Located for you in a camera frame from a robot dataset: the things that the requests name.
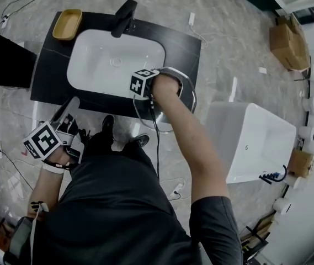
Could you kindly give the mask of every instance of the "black t-shirt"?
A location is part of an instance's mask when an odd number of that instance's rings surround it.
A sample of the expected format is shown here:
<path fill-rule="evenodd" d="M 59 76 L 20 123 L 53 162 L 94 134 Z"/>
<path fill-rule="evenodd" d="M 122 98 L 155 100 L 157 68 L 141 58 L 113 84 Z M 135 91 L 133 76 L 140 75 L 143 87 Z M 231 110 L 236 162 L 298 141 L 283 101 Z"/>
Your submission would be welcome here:
<path fill-rule="evenodd" d="M 189 237 L 154 170 L 120 155 L 91 157 L 72 170 L 57 207 L 37 226 L 34 264 L 242 264 L 229 198 L 191 206 Z"/>

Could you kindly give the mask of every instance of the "black countertop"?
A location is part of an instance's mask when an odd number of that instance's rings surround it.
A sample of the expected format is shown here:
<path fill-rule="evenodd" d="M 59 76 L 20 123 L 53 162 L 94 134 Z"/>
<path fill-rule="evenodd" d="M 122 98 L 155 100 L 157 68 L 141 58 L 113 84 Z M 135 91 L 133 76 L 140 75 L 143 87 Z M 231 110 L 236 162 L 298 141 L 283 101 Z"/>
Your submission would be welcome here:
<path fill-rule="evenodd" d="M 132 99 L 79 90 L 72 87 L 67 80 L 67 67 L 77 36 L 87 29 L 111 31 L 115 24 L 115 16 L 83 12 L 76 37 L 70 41 L 60 41 L 52 37 L 60 14 L 61 12 L 56 14 L 45 38 L 36 66 L 30 99 L 61 105 L 69 97 L 77 96 L 81 101 L 79 106 L 81 109 L 137 118 Z M 166 52 L 164 66 L 182 71 L 196 85 L 201 51 L 199 39 L 143 20 L 134 20 L 134 28 L 126 34 L 160 43 Z M 182 101 L 189 109 L 192 100 L 190 88 L 185 86 Z M 141 117 L 150 120 L 146 102 L 137 100 L 136 104 Z"/>

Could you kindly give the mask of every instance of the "black faucet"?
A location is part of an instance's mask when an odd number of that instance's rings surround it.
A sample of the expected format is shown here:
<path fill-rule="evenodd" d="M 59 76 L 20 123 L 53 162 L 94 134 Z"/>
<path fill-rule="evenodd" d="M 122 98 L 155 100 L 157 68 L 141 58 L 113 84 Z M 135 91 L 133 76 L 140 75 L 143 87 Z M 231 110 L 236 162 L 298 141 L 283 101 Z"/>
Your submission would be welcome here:
<path fill-rule="evenodd" d="M 111 35 L 115 38 L 120 38 L 121 35 L 130 30 L 132 27 L 132 22 L 134 20 L 134 13 L 137 7 L 137 2 L 134 0 L 127 0 L 124 5 L 116 12 L 115 26 L 111 31 Z"/>

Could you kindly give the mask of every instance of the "white sink basin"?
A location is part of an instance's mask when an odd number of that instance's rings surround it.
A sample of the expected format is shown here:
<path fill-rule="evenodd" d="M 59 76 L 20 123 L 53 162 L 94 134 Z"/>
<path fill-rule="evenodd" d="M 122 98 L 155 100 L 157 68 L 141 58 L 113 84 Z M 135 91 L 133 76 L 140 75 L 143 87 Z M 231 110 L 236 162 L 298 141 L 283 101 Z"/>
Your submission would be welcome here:
<path fill-rule="evenodd" d="M 159 43 L 109 31 L 89 29 L 74 44 L 67 68 L 68 82 L 77 89 L 132 98 L 131 74 L 163 67 L 165 50 Z"/>
<path fill-rule="evenodd" d="M 261 174 L 284 174 L 296 128 L 253 103 L 213 102 L 206 120 L 227 183 L 259 179 Z"/>

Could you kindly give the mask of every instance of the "gray floor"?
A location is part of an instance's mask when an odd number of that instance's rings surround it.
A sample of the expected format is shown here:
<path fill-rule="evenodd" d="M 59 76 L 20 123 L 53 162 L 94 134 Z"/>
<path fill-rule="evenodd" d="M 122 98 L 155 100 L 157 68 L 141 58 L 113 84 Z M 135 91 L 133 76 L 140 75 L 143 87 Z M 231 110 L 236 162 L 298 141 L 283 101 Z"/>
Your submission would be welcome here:
<path fill-rule="evenodd" d="M 4 7 L 13 0 L 0 0 L 0 15 Z M 8 12 L 18 9 L 30 0 L 22 0 L 8 8 Z M 57 11 L 79 8 L 83 11 L 113 14 L 126 0 L 37 0 L 19 13 L 13 15 L 2 34 L 13 41 L 35 41 L 37 45 L 45 39 L 49 26 Z M 246 0 L 136 0 L 135 17 L 147 20 L 192 35 L 188 27 L 190 12 L 196 14 L 194 29 L 206 33 L 209 44 L 201 51 L 196 92 L 199 104 L 196 116 L 204 123 L 210 103 L 226 100 L 231 91 L 234 77 L 238 78 L 235 101 L 253 102 L 299 126 L 304 122 L 299 92 L 304 91 L 303 82 L 293 82 L 301 78 L 299 73 L 289 73 L 269 51 L 268 28 L 274 25 L 274 16 L 263 13 Z M 259 66 L 268 70 L 259 73 Z M 31 131 L 34 102 L 30 101 L 30 91 L 0 87 L 0 140 L 3 150 L 26 178 L 34 186 L 38 177 L 40 162 L 24 156 L 22 138 Z M 48 120 L 57 109 L 55 105 L 39 103 L 36 120 Z M 77 115 L 82 128 L 99 131 L 104 114 L 81 110 Z M 117 117 L 115 137 L 120 149 L 129 137 L 135 119 Z M 148 132 L 151 142 L 146 152 L 156 163 L 156 136 L 141 127 L 140 132 Z M 181 224 L 189 231 L 190 185 L 189 168 L 182 155 L 175 149 L 174 135 L 161 135 L 161 183 L 166 193 L 182 182 L 183 200 L 172 202 Z M 15 169 L 5 158 L 0 160 L 0 216 L 6 215 L 16 220 L 25 215 L 30 188 L 23 179 L 18 179 Z M 64 186 L 69 176 L 65 176 Z M 231 199 L 239 230 L 253 225 L 269 213 L 272 203 L 284 185 L 267 185 L 253 181 L 229 185 Z"/>

